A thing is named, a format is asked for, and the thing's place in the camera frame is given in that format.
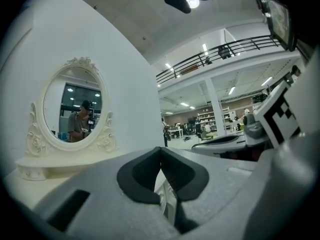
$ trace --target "table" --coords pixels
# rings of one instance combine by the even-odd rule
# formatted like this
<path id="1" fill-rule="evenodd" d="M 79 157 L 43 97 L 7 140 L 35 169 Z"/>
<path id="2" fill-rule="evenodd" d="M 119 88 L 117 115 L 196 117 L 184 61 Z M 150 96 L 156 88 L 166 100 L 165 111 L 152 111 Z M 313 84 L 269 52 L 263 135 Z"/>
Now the table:
<path id="1" fill-rule="evenodd" d="M 207 136 L 207 137 L 211 137 L 211 138 L 213 139 L 214 137 L 217 137 L 217 136 L 218 136 L 218 133 L 212 131 L 212 132 L 209 132 L 206 136 Z"/>
<path id="2" fill-rule="evenodd" d="M 176 131 L 179 131 L 180 138 L 181 138 L 181 136 L 182 136 L 182 138 L 184 137 L 183 129 L 169 130 L 170 133 L 173 133 Z"/>

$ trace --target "white wall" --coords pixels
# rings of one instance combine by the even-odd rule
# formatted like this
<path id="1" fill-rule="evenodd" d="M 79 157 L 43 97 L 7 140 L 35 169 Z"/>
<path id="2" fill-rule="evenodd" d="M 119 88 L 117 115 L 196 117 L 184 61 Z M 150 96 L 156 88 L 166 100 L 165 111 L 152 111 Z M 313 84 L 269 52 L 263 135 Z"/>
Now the white wall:
<path id="1" fill-rule="evenodd" d="M 262 22 L 227 27 L 226 30 L 236 39 L 270 35 L 268 25 Z"/>
<path id="2" fill-rule="evenodd" d="M 144 58 L 150 64 L 154 64 L 169 52 L 199 36 L 241 24 L 260 23 L 263 20 L 259 10 L 244 10 L 241 8 L 222 11 L 210 16 L 206 13 L 199 15 L 192 15 L 191 13 L 190 17 L 193 21 L 185 22 L 187 27 L 182 27 L 179 24 L 173 27 L 170 32 L 164 31 L 159 34 L 161 38 L 143 53 Z"/>
<path id="3" fill-rule="evenodd" d="M 168 69 L 166 63 L 171 66 L 184 61 L 185 59 L 192 57 L 198 53 L 203 52 L 203 44 L 206 44 L 206 48 L 209 50 L 222 44 L 221 36 L 223 29 L 213 31 L 200 37 L 189 41 L 179 48 L 169 52 L 164 57 L 160 58 L 155 64 L 152 65 L 156 75 L 161 71 Z"/>
<path id="4" fill-rule="evenodd" d="M 166 70 L 166 63 L 171 66 L 203 52 L 203 44 L 206 44 L 207 49 L 214 48 L 216 46 L 234 42 L 237 40 L 252 38 L 257 36 L 270 35 L 268 26 L 262 22 L 242 24 L 226 29 L 222 28 L 219 30 L 211 31 L 206 34 L 201 34 L 200 37 L 195 37 L 193 40 L 187 41 L 178 48 L 168 52 L 165 56 L 161 57 L 154 64 L 152 64 L 153 72 L 157 75 L 161 71 Z M 242 46 L 237 46 L 235 54 L 245 53 Z"/>
<path id="5" fill-rule="evenodd" d="M 156 78 L 129 41 L 82 0 L 27 4 L 34 9 L 32 30 L 12 51 L 0 75 L 0 100 L 5 104 L 0 109 L 2 176 L 24 156 L 30 105 L 43 83 L 58 65 L 74 57 L 90 57 L 105 79 L 120 149 L 163 146 Z"/>
<path id="6" fill-rule="evenodd" d="M 19 16 L 9 26 L 2 40 L 3 45 L 0 47 L 0 71 L 17 43 L 32 29 L 33 17 L 33 8 L 23 8 Z"/>

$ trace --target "white mirror frame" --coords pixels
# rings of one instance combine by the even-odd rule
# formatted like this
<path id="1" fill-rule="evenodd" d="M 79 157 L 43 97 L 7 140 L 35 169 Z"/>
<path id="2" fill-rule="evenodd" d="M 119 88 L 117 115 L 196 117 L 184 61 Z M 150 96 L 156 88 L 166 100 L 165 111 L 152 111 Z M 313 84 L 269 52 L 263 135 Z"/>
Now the white mirror frame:
<path id="1" fill-rule="evenodd" d="M 52 81 L 66 69 L 82 68 L 89 71 L 96 79 L 100 91 L 102 108 L 99 122 L 85 139 L 78 142 L 65 142 L 55 137 L 47 126 L 44 115 L 44 101 L 47 89 Z M 27 134 L 27 149 L 25 155 L 27 157 L 47 157 L 49 155 L 68 156 L 72 154 L 85 155 L 90 152 L 95 154 L 110 153 L 116 148 L 116 138 L 111 128 L 112 112 L 110 111 L 110 102 L 107 92 L 107 86 L 89 57 L 80 57 L 68 60 L 60 65 L 55 73 L 49 77 L 45 83 L 38 102 L 31 104 L 30 125 Z"/>

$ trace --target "black padding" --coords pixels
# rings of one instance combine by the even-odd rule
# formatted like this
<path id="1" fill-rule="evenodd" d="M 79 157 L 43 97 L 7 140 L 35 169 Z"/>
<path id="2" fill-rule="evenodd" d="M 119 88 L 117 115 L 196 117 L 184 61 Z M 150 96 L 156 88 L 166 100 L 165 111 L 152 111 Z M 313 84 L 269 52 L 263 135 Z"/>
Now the black padding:
<path id="1" fill-rule="evenodd" d="M 161 169 L 178 201 L 198 198 L 209 182 L 206 168 L 165 147 L 161 148 Z"/>
<path id="2" fill-rule="evenodd" d="M 160 171 L 160 155 L 160 147 L 155 147 L 119 169 L 116 175 L 119 187 L 133 201 L 160 204 L 160 197 L 154 193 L 156 178 Z"/>
<path id="3" fill-rule="evenodd" d="M 197 147 L 197 146 L 207 146 L 207 145 L 225 144 L 225 143 L 233 142 L 233 141 L 236 141 L 237 139 L 239 139 L 239 136 L 240 135 L 227 135 L 227 136 L 214 138 L 214 139 L 208 140 L 203 143 L 194 144 L 192 146 L 192 148 Z"/>
<path id="4" fill-rule="evenodd" d="M 48 219 L 48 223 L 59 231 L 64 232 L 76 216 L 90 193 L 77 189 Z"/>

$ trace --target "black slot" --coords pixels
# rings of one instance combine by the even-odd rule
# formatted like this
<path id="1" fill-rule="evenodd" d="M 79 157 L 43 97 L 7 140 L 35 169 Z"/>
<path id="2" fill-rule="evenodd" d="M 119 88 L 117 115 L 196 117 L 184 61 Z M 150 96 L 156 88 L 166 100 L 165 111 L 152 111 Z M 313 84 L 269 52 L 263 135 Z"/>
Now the black slot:
<path id="1" fill-rule="evenodd" d="M 160 197 L 154 193 L 160 154 L 160 147 L 155 147 L 119 169 L 116 180 L 127 197 L 139 203 L 160 204 Z"/>
<path id="2" fill-rule="evenodd" d="M 90 193 L 77 189 L 48 219 L 48 223 L 64 232 L 76 214 L 79 212 Z"/>

